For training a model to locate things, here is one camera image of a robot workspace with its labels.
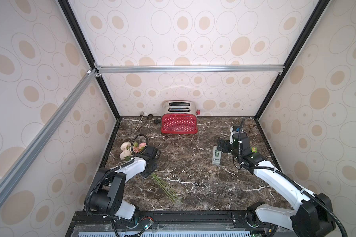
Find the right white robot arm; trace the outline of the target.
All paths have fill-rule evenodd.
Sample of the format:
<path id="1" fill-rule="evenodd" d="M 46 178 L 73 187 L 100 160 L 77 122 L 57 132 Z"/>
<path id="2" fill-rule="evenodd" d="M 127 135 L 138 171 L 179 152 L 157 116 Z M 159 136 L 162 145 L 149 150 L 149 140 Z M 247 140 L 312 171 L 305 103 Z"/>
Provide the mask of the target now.
<path id="1" fill-rule="evenodd" d="M 279 208 L 257 202 L 247 210 L 247 223 L 255 227 L 270 223 L 293 231 L 299 237 L 325 237 L 339 228 L 343 237 L 347 231 L 333 213 L 330 198 L 299 185 L 277 169 L 250 145 L 242 129 L 232 129 L 229 140 L 219 139 L 213 149 L 213 162 L 219 163 L 223 153 L 232 154 L 237 169 L 245 169 L 274 188 L 291 205 Z"/>

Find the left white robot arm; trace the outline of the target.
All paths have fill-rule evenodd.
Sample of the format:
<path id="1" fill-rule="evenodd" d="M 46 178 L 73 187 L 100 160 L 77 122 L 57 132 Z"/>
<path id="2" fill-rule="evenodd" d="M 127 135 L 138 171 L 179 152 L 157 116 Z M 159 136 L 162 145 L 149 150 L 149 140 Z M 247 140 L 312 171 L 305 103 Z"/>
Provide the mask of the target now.
<path id="1" fill-rule="evenodd" d="M 139 222 L 139 209 L 123 200 L 125 184 L 138 174 L 143 178 L 151 176 L 158 167 L 159 157 L 157 148 L 147 146 L 146 151 L 137 153 L 122 165 L 100 168 L 85 198 L 87 214 L 125 219 L 136 225 Z"/>

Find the pink artificial flower bouquet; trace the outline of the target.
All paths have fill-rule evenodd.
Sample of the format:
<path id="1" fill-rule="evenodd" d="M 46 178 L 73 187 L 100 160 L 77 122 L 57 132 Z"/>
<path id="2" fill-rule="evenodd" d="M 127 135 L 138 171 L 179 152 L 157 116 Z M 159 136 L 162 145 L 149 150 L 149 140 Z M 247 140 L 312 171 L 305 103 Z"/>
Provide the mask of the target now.
<path id="1" fill-rule="evenodd" d="M 125 142 L 121 145 L 122 152 L 119 157 L 121 160 L 125 160 L 125 161 L 129 161 L 133 157 L 140 158 L 141 153 L 145 151 L 146 147 L 147 147 L 146 142 L 142 142 L 142 143 Z M 157 176 L 157 174 L 155 174 L 155 171 L 149 176 L 142 176 L 142 177 L 143 178 L 151 177 L 174 204 L 181 203 L 181 200 L 178 197 L 177 193 L 165 181 L 163 181 L 159 176 Z"/>

